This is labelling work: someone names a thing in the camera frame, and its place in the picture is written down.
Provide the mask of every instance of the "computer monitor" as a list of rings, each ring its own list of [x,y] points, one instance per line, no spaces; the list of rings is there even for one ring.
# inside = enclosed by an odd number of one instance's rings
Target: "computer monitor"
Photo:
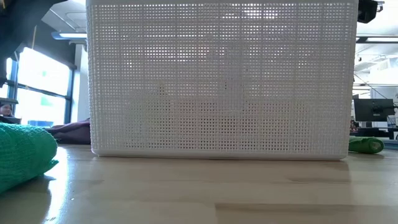
[[[354,99],[355,121],[387,121],[394,115],[392,99]]]

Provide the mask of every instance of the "desk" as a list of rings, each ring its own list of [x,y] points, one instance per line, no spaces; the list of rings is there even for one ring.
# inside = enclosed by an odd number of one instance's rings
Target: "desk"
[[[398,128],[358,128],[356,132],[350,132],[350,136],[360,137],[377,137],[377,138],[389,138],[394,139],[394,131],[398,131]]]
[[[396,224],[398,151],[341,162],[97,157],[60,163],[0,196],[0,223]]]

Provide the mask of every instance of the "rolled green fabric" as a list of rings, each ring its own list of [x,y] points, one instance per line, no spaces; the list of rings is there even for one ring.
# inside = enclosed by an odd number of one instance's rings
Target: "rolled green fabric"
[[[382,141],[375,137],[349,137],[348,150],[365,154],[379,153],[384,149]]]
[[[0,193],[50,170],[56,153],[57,143],[44,129],[0,123]]]

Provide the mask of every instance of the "mesh pattern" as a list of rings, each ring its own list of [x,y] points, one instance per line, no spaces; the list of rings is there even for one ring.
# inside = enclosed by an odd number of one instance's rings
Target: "mesh pattern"
[[[344,157],[357,8],[92,0],[94,152]]]

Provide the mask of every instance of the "green cloth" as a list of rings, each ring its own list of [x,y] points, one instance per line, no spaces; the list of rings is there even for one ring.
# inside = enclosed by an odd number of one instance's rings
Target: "green cloth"
[[[381,152],[383,149],[383,142],[375,137],[349,137],[348,150],[350,152],[375,154]]]
[[[44,129],[0,123],[0,193],[50,170],[56,153],[57,143]]]

